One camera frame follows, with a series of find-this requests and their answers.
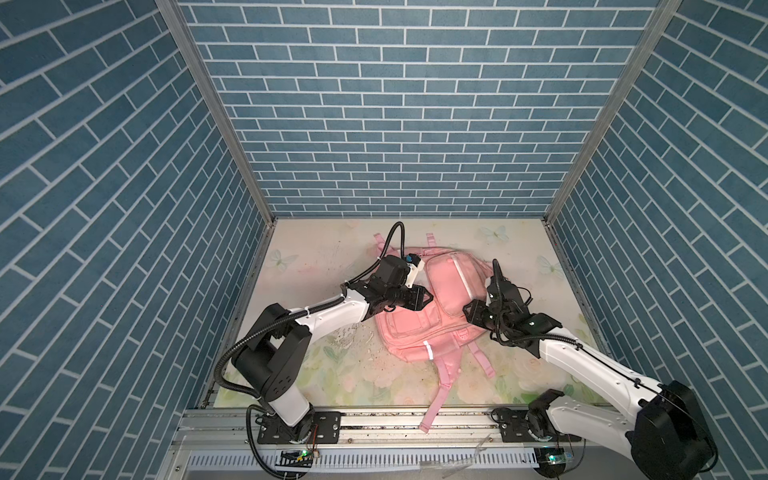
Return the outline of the pink student backpack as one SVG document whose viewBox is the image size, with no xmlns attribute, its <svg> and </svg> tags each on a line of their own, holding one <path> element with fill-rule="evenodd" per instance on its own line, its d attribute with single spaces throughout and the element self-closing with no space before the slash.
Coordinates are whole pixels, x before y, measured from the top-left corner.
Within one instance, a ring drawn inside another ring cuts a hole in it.
<svg viewBox="0 0 768 480">
<path fill-rule="evenodd" d="M 419 429 L 427 433 L 461 373 L 461 359 L 468 350 L 488 378 L 495 370 L 476 340 L 484 330 L 468 322 L 463 308 L 473 300 L 487 298 L 491 266 L 474 255 L 437 244 L 432 233 L 423 247 L 408 247 L 408 253 L 422 260 L 416 277 L 433 295 L 421 311 L 397 307 L 375 316 L 379 336 L 387 350 L 409 362 L 431 361 L 439 377 L 435 398 L 421 420 Z"/>
</svg>

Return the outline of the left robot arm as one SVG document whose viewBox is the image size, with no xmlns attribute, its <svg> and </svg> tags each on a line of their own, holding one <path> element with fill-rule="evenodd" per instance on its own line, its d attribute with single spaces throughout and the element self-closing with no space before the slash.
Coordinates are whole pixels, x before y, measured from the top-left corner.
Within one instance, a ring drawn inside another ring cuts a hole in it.
<svg viewBox="0 0 768 480">
<path fill-rule="evenodd" d="M 313 433 L 314 407 L 296 386 L 313 342 L 397 307 L 421 311 L 433 295 L 416 283 L 425 261 L 416 254 L 387 255 L 341 285 L 339 295 L 303 309 L 266 307 L 249 332 L 215 367 L 220 387 L 249 395 L 269 428 L 288 443 Z"/>
</svg>

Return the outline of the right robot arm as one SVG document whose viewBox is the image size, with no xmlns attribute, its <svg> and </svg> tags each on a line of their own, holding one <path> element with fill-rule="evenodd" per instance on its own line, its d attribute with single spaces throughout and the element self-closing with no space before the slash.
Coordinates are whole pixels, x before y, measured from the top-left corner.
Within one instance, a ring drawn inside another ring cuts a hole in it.
<svg viewBox="0 0 768 480">
<path fill-rule="evenodd" d="M 532 437 L 575 435 L 632 460 L 648 479 L 692 479 L 713 469 L 719 450 L 689 387 L 663 384 L 622 365 L 528 305 L 516 285 L 494 273 L 486 297 L 471 300 L 463 313 L 493 341 L 565 371 L 608 403 L 596 407 L 549 389 L 528 405 Z"/>
</svg>

